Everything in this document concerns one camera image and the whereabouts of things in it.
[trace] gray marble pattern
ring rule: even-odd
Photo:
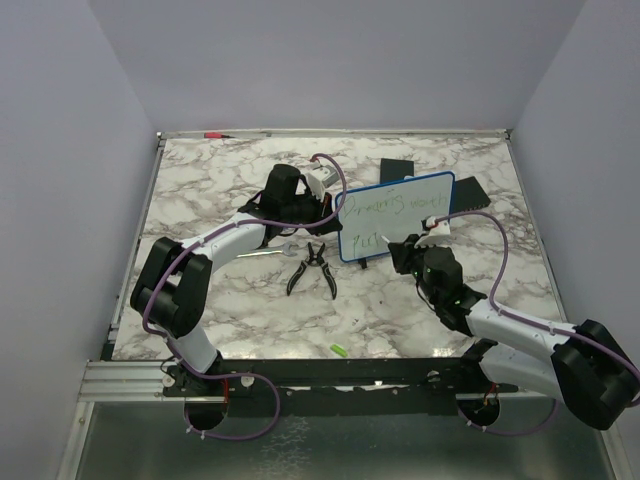
[[[497,138],[168,140],[130,283],[157,238],[188,238],[222,223],[264,187],[275,163],[291,163],[304,172],[316,152],[340,163],[350,188],[376,184],[382,157],[413,160],[416,175],[442,170],[453,170],[458,179],[475,175],[492,199],[487,211],[509,235],[511,255],[498,301],[560,318],[507,145]],[[332,187],[338,191],[338,185]],[[237,259],[211,278],[201,322],[226,358],[334,358],[329,349],[334,343],[352,358],[453,356],[473,342],[439,322],[417,297],[413,280],[393,271],[388,256],[361,270],[342,263],[337,234],[316,238],[300,231],[289,240],[301,247],[300,256]],[[309,240],[316,247],[327,244],[325,259],[338,284],[333,301],[319,269],[309,269],[294,293],[285,294]],[[449,243],[467,283],[488,292],[502,255],[493,224],[479,217],[456,219]],[[166,346],[142,330],[140,315],[127,305],[113,358],[167,356]]]

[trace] green object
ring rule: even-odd
[[[335,343],[331,345],[331,351],[340,355],[342,358],[347,358],[349,356],[344,348],[342,348],[340,345],[336,345]]]

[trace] whiteboard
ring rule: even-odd
[[[389,253],[383,236],[402,242],[422,231],[422,220],[449,214],[454,184],[454,173],[447,171],[349,190],[338,214],[342,261]],[[336,205],[341,196],[336,195]]]

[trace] white enclosure panel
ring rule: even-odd
[[[640,3],[590,0],[527,106],[515,159],[569,319],[640,364]],[[640,411],[619,420],[640,475]]]
[[[583,0],[90,0],[158,130],[513,127]]]
[[[84,0],[0,9],[0,477],[54,478],[154,130]]]

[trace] pliers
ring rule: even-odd
[[[327,280],[329,288],[331,289],[331,297],[335,300],[336,296],[338,295],[338,286],[336,285],[336,281],[334,280],[333,275],[331,275],[331,272],[329,271],[329,264],[324,260],[324,258],[322,258],[325,246],[326,245],[323,243],[320,247],[320,250],[318,250],[318,253],[314,253],[311,243],[307,243],[307,248],[309,249],[309,257],[307,257],[306,260],[300,262],[298,270],[296,270],[296,272],[289,280],[289,283],[287,283],[287,296],[291,295],[293,287],[295,287],[296,283],[298,283],[298,280],[300,280],[304,272],[307,271],[307,267],[321,267],[322,274],[324,275],[324,278]]]

